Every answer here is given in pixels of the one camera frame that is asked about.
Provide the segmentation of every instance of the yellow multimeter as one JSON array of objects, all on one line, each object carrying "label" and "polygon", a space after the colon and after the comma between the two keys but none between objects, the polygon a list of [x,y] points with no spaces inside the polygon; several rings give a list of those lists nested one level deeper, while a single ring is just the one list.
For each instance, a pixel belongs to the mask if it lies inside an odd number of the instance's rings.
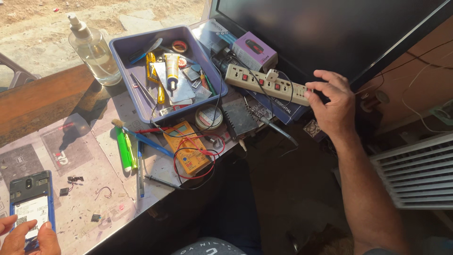
[{"label": "yellow multimeter", "polygon": [[[173,128],[179,130],[182,135],[193,133],[193,129],[190,126],[190,124],[187,121],[183,121],[180,124],[174,126]],[[173,152],[176,152],[178,145],[181,143],[181,141],[184,138],[191,138],[192,141],[197,145],[198,148],[201,150],[206,150],[205,146],[202,144],[199,138],[193,138],[196,137],[197,134],[191,134],[188,136],[184,137],[171,137],[172,136],[181,136],[181,133],[169,129],[166,132],[164,132],[164,137],[169,143],[170,147],[172,148]],[[193,143],[191,143],[189,140],[183,142],[179,148],[195,148]],[[203,169],[205,166],[209,165],[211,163],[211,158],[207,155],[204,155],[203,153],[199,152],[198,150],[193,150],[193,149],[183,149],[180,150],[177,154],[176,157],[178,158],[179,162],[181,165],[184,167],[184,170],[186,173],[191,174],[196,172],[199,169]]]}]

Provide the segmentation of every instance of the phone camera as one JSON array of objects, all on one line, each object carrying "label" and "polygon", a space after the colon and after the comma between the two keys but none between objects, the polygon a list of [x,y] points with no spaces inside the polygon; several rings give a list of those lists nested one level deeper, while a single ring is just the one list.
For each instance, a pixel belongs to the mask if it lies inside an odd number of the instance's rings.
[{"label": "phone camera", "polygon": [[31,180],[31,179],[27,179],[27,180],[25,181],[25,187],[26,187],[27,189],[31,188],[31,184],[32,184],[32,180]]}]

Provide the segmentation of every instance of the product box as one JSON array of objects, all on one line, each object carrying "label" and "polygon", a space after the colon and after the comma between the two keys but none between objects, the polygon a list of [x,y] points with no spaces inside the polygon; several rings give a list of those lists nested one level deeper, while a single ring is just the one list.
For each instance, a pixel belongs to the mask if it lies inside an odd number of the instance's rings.
[{"label": "product box", "polygon": [[233,53],[250,70],[267,73],[278,63],[277,52],[263,41],[247,32],[233,43]]},{"label": "product box", "polygon": [[226,28],[217,23],[215,19],[210,19],[207,22],[199,25],[192,29],[192,33],[195,38],[202,44],[203,50],[211,55],[211,47],[218,43],[220,40],[224,40],[229,43],[229,48],[233,47],[233,43],[237,40],[237,37],[230,33]]}]

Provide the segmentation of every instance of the white plug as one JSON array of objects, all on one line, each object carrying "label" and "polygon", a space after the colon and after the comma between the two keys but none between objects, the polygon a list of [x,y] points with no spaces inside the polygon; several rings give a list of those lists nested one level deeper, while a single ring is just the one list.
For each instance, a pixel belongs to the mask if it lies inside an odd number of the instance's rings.
[{"label": "white plug", "polygon": [[268,82],[275,82],[278,78],[279,74],[275,69],[269,69],[269,72],[266,74],[266,81]]}]

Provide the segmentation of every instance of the glue tube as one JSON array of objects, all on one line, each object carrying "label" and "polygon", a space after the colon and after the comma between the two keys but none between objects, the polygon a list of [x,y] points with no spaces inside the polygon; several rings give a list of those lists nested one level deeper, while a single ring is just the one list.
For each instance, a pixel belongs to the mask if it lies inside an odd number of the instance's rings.
[{"label": "glue tube", "polygon": [[165,53],[165,64],[167,68],[167,85],[171,85],[171,90],[176,89],[176,84],[178,84],[178,60],[179,54]]}]

